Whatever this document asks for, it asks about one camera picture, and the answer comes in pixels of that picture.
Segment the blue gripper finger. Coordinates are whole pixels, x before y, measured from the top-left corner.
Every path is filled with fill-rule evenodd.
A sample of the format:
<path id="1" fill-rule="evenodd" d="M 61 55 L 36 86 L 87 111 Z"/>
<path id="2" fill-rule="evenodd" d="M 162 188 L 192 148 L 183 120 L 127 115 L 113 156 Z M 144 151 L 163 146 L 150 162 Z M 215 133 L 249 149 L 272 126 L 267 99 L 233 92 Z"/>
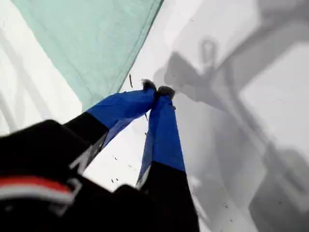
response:
<path id="1" fill-rule="evenodd" d="M 172 99 L 162 86 L 150 111 L 137 188 L 172 207 L 193 207 Z"/>
<path id="2" fill-rule="evenodd" d="M 150 80 L 143 80 L 142 84 L 142 90 L 110 95 L 64 125 L 103 149 L 134 119 L 151 109 L 156 96 L 155 84 Z"/>

